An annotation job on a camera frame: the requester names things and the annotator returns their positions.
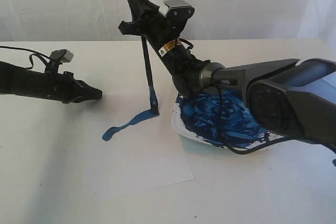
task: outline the sheet of paper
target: sheet of paper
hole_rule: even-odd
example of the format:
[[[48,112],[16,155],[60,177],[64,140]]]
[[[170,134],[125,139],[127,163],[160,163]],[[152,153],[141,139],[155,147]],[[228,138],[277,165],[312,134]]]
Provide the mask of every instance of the sheet of paper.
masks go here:
[[[85,107],[83,181],[87,193],[113,198],[194,178],[172,128],[175,97],[176,91],[161,92],[160,116],[129,126],[107,142],[102,135],[108,128],[122,126],[150,108],[149,94],[146,90],[108,93]]]

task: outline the white curtain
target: white curtain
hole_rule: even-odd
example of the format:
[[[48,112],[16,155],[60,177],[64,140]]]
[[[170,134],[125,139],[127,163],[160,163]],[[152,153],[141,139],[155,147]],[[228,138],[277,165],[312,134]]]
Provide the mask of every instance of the white curtain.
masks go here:
[[[163,0],[151,0],[161,5]],[[186,0],[187,39],[322,38],[336,51],[336,0]],[[0,0],[0,41],[128,40],[126,0]]]

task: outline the table surface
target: table surface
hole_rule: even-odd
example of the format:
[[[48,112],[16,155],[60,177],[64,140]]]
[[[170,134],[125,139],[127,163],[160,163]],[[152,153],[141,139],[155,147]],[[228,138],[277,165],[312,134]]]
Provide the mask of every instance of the table surface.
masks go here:
[[[285,58],[336,60],[319,39],[193,43],[198,58],[227,67]],[[139,41],[2,45],[43,53],[67,48],[75,57],[60,70],[104,92],[147,88]],[[171,77],[152,50],[150,56],[160,94],[172,86]],[[27,54],[18,51],[3,50],[1,61],[28,65]],[[1,223],[335,223],[335,156],[297,141],[239,156],[181,138],[194,180],[114,199],[74,193],[81,178],[73,171],[85,169],[80,157],[83,106],[0,97]]]

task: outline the warning label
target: warning label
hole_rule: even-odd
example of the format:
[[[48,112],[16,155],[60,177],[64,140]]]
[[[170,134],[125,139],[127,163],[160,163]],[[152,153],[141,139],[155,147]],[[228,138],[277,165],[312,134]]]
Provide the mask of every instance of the warning label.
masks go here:
[[[163,47],[160,48],[159,50],[159,54],[162,56],[164,56],[167,52],[169,52],[170,50],[172,50],[174,47],[180,46],[182,45],[181,41],[179,39],[177,40],[172,40],[169,41],[167,44],[165,44]]]

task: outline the paint palette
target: paint palette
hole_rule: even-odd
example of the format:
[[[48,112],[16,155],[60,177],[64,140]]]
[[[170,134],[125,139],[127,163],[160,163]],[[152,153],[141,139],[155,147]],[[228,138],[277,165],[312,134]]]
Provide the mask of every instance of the paint palette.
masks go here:
[[[267,131],[254,120],[239,92],[224,91],[222,96],[223,111],[219,128],[232,147],[247,150],[282,137]],[[173,127],[187,138],[224,147],[218,140],[216,130],[220,105],[218,95],[200,94],[192,101],[178,95],[173,112]]]

